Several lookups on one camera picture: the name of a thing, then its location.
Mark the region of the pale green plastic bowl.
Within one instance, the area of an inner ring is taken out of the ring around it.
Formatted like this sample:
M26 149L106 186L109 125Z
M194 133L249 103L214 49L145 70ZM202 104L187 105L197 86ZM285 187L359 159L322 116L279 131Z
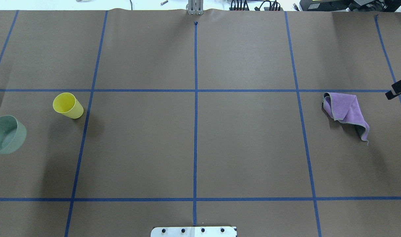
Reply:
M0 117L0 155L18 150L27 136L26 127L12 115Z

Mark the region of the purple microfibre cloth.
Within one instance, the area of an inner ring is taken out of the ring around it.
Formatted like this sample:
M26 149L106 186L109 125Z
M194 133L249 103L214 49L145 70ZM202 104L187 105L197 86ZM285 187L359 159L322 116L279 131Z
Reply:
M363 116L356 95L325 92L322 96L322 108L332 120L354 126L361 141L369 145L370 126Z

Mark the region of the black equipment box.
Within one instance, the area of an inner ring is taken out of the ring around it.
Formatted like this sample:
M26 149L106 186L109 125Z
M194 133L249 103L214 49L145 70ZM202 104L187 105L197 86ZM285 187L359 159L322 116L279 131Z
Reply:
M396 12L401 0L300 0L304 12Z

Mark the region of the yellow plastic cup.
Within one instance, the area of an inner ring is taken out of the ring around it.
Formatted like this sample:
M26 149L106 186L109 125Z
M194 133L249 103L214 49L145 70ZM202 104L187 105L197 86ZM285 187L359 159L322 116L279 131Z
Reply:
M78 119L84 113L84 108L76 97L69 92L57 95L52 103L53 109L71 119Z

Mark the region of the brown paper table mat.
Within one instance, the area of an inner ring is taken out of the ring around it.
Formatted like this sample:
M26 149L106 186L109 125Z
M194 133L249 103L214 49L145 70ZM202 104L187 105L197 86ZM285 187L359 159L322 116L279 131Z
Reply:
M0 11L0 237L401 237L400 79L401 13Z

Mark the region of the white metal base plate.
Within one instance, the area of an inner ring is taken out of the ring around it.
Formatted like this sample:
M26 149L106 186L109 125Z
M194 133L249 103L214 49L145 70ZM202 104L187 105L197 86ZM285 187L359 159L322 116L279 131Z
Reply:
M151 237L237 237L237 228L233 226L181 226L155 227Z

